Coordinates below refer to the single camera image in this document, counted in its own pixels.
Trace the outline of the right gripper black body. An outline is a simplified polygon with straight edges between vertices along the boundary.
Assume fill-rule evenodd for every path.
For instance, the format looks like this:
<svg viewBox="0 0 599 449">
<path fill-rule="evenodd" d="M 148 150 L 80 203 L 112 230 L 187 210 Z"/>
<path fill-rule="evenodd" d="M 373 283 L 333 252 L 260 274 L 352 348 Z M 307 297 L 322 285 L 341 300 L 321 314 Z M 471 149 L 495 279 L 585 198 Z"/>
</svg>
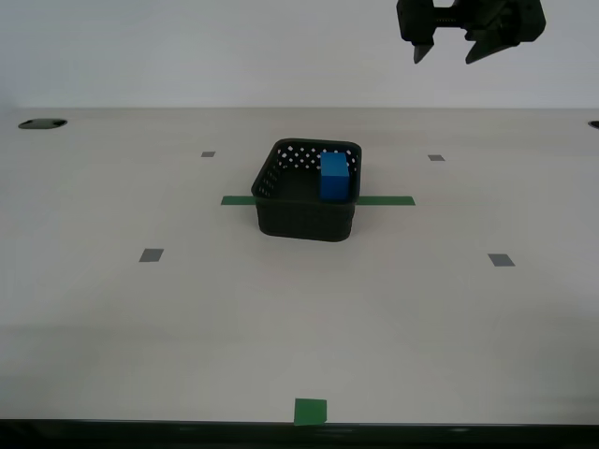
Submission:
<svg viewBox="0 0 599 449">
<path fill-rule="evenodd" d="M 432 44 L 439 28 L 461 29 L 468 41 L 515 45 L 535 41 L 547 24 L 538 1 L 455 1 L 437 7 L 428 0 L 402 0 L 396 9 L 402 39 L 415 45 Z"/>
</svg>

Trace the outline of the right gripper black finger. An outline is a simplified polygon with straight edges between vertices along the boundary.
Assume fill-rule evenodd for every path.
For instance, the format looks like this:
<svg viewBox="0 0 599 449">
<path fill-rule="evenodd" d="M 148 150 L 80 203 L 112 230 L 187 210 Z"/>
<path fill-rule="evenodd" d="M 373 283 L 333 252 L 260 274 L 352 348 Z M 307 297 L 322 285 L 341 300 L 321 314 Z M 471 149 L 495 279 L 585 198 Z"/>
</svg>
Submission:
<svg viewBox="0 0 599 449">
<path fill-rule="evenodd" d="M 520 22 L 517 19 L 499 18 L 489 23 L 470 22 L 465 26 L 465 39 L 474 45 L 465 57 L 471 65 L 500 51 L 519 45 Z"/>
<path fill-rule="evenodd" d="M 414 63 L 419 64 L 434 46 L 434 40 L 414 40 Z"/>
</svg>

